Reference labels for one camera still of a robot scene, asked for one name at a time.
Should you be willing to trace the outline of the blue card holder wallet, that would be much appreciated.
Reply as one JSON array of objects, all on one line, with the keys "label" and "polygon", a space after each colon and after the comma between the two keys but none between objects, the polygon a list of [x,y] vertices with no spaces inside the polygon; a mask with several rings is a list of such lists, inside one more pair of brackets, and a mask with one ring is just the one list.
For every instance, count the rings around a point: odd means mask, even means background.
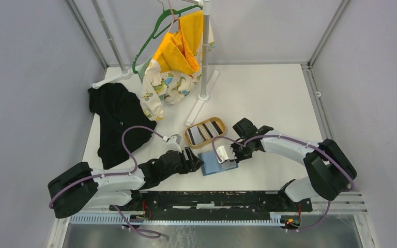
[{"label": "blue card holder wallet", "polygon": [[213,151],[202,152],[197,156],[204,162],[204,164],[201,166],[203,176],[221,173],[239,167],[235,161],[219,163]]}]

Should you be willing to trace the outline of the oval wooden card tray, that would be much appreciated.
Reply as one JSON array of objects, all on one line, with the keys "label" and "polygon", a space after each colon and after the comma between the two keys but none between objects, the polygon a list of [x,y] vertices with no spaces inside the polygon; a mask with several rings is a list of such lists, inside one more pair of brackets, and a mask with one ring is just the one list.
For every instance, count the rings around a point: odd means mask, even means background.
[{"label": "oval wooden card tray", "polygon": [[[190,141],[190,138],[188,135],[188,129],[192,126],[198,126],[201,135],[205,139],[205,141],[203,143],[201,143],[199,145],[191,144],[191,141]],[[208,145],[212,142],[213,138],[226,133],[226,125],[219,117],[211,117],[211,118],[208,118],[208,119],[201,121],[197,124],[194,124],[192,126],[189,126],[186,128],[186,130],[184,132],[184,136],[185,136],[188,146],[190,146],[193,149],[198,149],[205,145]]]}]

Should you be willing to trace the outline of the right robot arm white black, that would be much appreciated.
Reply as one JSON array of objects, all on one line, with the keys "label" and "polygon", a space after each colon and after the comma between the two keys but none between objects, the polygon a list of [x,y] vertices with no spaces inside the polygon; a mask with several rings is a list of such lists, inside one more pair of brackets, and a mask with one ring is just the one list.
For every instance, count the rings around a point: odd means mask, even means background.
[{"label": "right robot arm white black", "polygon": [[294,179],[281,188],[278,205],[285,211],[293,210],[300,201],[320,196],[333,201],[342,192],[354,186],[357,171],[332,139],[308,142],[287,136],[272,127],[257,128],[243,118],[233,125],[239,139],[231,144],[234,160],[250,159],[257,151],[281,155],[305,167],[307,176]]}]

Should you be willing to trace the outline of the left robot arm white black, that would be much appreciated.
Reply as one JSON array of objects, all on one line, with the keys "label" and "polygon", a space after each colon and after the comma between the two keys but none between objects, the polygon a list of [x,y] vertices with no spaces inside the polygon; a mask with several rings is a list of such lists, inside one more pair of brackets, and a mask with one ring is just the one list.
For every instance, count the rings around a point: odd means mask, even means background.
[{"label": "left robot arm white black", "polygon": [[80,162],[48,183],[49,208],[57,219],[107,205],[133,211],[142,203],[141,195],[135,191],[156,187],[172,175],[195,172],[202,165],[203,160],[188,147],[183,151],[169,150],[137,168],[95,169]]}]

